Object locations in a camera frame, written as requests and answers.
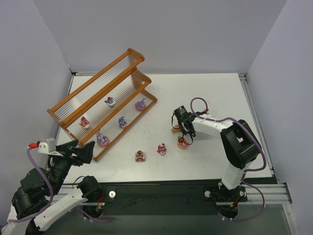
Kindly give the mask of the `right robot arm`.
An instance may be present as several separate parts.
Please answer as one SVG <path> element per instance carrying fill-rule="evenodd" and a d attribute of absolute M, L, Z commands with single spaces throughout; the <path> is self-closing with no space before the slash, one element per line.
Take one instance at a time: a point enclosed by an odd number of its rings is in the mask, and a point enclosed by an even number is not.
<path fill-rule="evenodd" d="M 262 147 L 248 123 L 244 120 L 225 118 L 218 120 L 206 112 L 188 112 L 184 106 L 173 111 L 183 135 L 194 138 L 204 133 L 220 139 L 228 159 L 228 167 L 221 179 L 227 190 L 237 188 L 244 180 L 251 163 L 263 154 Z"/>

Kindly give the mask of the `pink ice cream toy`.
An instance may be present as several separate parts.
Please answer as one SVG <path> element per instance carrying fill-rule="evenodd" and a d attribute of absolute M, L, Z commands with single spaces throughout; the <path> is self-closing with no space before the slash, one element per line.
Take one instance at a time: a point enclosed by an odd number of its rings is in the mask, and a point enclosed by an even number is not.
<path fill-rule="evenodd" d="M 179 125 L 175 125 L 171 128 L 172 133 L 180 132 L 180 127 Z"/>

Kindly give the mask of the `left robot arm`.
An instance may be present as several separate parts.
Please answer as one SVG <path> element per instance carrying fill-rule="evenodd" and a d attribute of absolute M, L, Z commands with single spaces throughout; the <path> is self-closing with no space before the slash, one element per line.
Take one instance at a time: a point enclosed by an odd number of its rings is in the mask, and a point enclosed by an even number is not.
<path fill-rule="evenodd" d="M 82 146 L 78 141 L 56 145 L 54 138 L 29 144 L 27 156 L 34 168 L 20 181 L 14 193 L 2 235 L 41 235 L 56 220 L 84 202 L 97 202 L 102 197 L 100 184 L 85 176 L 78 186 L 57 202 L 57 195 L 72 166 L 90 164 L 95 142 Z"/>

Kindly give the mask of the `pink bear cupcake toy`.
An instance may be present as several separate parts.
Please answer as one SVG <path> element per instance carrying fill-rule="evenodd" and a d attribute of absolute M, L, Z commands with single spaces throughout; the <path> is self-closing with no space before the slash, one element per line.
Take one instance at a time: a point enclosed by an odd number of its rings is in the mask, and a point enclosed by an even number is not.
<path fill-rule="evenodd" d="M 85 117 L 81 117 L 79 125 L 84 130 L 89 130 L 90 129 L 90 122 Z"/>

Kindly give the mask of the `purple bunny sitting donut toy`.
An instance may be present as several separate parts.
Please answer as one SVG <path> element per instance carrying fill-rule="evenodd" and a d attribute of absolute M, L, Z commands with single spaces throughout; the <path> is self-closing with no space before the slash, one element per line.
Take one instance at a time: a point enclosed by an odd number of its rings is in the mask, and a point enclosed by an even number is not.
<path fill-rule="evenodd" d="M 100 146 L 100 147 L 106 147 L 109 143 L 110 143 L 110 140 L 107 136 L 103 135 L 100 130 L 98 130 L 96 132 L 96 137 L 97 137 L 97 144 Z"/>

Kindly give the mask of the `small purple bunny toy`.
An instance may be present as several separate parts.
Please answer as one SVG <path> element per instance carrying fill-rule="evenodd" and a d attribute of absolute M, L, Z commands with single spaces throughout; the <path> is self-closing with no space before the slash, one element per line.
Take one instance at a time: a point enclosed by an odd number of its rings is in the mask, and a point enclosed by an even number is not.
<path fill-rule="evenodd" d="M 127 122 L 125 120 L 125 116 L 122 116 L 118 119 L 118 125 L 120 128 L 125 129 L 127 127 Z"/>

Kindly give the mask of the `blue cupcake toy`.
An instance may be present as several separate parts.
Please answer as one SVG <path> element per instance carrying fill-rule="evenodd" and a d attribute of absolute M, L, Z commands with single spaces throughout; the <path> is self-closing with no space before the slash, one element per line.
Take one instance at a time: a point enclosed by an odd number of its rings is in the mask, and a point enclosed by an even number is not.
<path fill-rule="evenodd" d="M 105 100 L 105 103 L 110 107 L 110 108 L 114 108 L 115 107 L 115 100 L 113 97 L 108 97 Z"/>

